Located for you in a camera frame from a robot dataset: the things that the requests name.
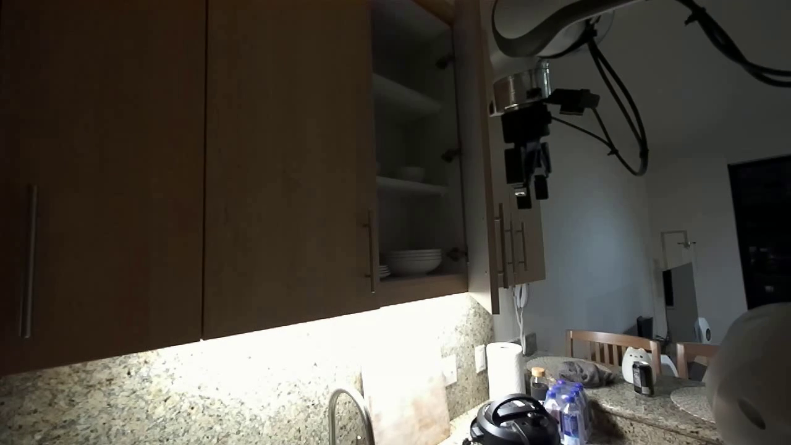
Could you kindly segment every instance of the electrical outlet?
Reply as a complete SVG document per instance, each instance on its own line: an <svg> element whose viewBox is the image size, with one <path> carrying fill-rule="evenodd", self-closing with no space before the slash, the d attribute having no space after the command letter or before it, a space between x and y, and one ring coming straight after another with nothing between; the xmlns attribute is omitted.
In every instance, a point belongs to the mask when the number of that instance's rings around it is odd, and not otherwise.
<svg viewBox="0 0 791 445"><path fill-rule="evenodd" d="M478 345L475 346L475 373L482 373L482 372L487 372L487 346Z"/></svg>
<svg viewBox="0 0 791 445"><path fill-rule="evenodd" d="M443 359L443 380L444 387L454 387L459 380L458 362L454 356Z"/></svg>

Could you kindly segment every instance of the wooden chair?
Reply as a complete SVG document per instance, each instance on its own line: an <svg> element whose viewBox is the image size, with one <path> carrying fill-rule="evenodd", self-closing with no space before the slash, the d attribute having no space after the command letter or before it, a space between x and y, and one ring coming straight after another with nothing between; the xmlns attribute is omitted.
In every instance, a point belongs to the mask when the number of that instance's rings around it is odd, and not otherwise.
<svg viewBox="0 0 791 445"><path fill-rule="evenodd" d="M689 380L689 363L709 367L717 356L717 345L677 345L674 359L677 359L677 377L681 380Z"/></svg>
<svg viewBox="0 0 791 445"><path fill-rule="evenodd" d="M596 363L602 367L617 367L622 363L626 349L642 349L649 353L649 368L653 379L659 379L659 345L653 340L642 336L630 336L630 333L614 333L614 331L569 331L569 353L579 353L581 346L575 345L589 345L589 356Z"/></svg>

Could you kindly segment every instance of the paper towel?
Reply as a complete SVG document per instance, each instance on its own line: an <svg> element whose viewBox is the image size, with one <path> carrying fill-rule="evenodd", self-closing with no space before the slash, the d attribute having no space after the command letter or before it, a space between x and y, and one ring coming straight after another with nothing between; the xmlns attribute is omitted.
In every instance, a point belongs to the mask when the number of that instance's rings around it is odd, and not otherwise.
<svg viewBox="0 0 791 445"><path fill-rule="evenodd" d="M525 353L518 345L487 345L490 401L526 394Z"/></svg>

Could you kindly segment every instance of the granite backsplash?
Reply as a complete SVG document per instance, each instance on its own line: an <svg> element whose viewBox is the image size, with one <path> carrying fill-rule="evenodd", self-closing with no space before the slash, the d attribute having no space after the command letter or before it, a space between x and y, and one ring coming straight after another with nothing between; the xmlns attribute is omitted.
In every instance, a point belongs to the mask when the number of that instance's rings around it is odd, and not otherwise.
<svg viewBox="0 0 791 445"><path fill-rule="evenodd" d="M411 346L458 359L458 384L444 388L454 417L487 398L475 346L491 336L491 315L458 294L7 377L0 379L0 443L327 443L329 394L363 391L366 362ZM342 443L359 432L356 422L344 401Z"/></svg>

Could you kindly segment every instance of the faucet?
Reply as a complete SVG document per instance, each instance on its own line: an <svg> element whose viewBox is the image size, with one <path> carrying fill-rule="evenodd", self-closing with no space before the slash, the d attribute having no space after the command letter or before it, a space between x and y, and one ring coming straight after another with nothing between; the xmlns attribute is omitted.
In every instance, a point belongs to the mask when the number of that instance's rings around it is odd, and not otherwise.
<svg viewBox="0 0 791 445"><path fill-rule="evenodd" d="M369 404L366 404L363 395L356 394L354 388L335 388L335 391L329 395L329 408L327 408L327 414L329 414L329 445L335 445L335 440L339 440L339 437L335 437L335 408L339 408L339 398L342 398L344 394L354 401L356 411L359 411L361 417L363 417L366 443L369 443L369 445L375 445Z"/></svg>

